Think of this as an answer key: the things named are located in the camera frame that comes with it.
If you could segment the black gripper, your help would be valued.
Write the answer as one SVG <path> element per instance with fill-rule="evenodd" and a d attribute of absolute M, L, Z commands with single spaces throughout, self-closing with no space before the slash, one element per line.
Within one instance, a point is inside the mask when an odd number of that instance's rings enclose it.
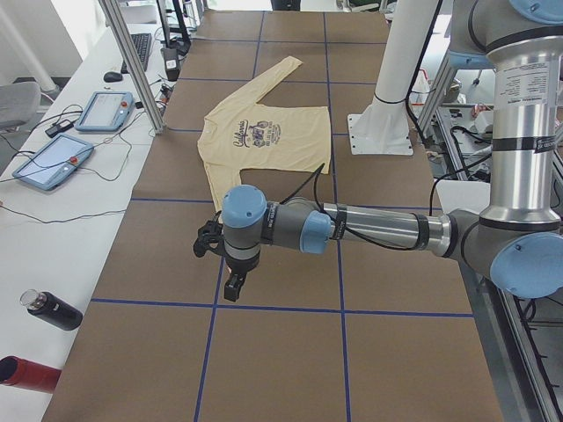
<path fill-rule="evenodd" d="M 257 254 L 247 259 L 233 258 L 228 255 L 225 260 L 229 267 L 230 277 L 225 282 L 223 297 L 227 301 L 236 302 L 245 284 L 246 275 L 258 266 L 260 255 Z"/>

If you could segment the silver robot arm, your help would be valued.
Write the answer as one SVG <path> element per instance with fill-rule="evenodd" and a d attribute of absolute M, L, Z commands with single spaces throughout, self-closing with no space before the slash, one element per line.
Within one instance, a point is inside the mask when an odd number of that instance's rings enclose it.
<path fill-rule="evenodd" d="M 424 216 L 299 199 L 283 205 L 254 186 L 233 188 L 223 202 L 220 235 L 230 268 L 227 300 L 238 299 L 262 245 L 321 253 L 329 241 L 353 237 L 455 259 L 522 298 L 561 287 L 560 218 L 550 194 L 562 4 L 457 1 L 450 40 L 452 52 L 482 53 L 496 70 L 488 207 Z"/>

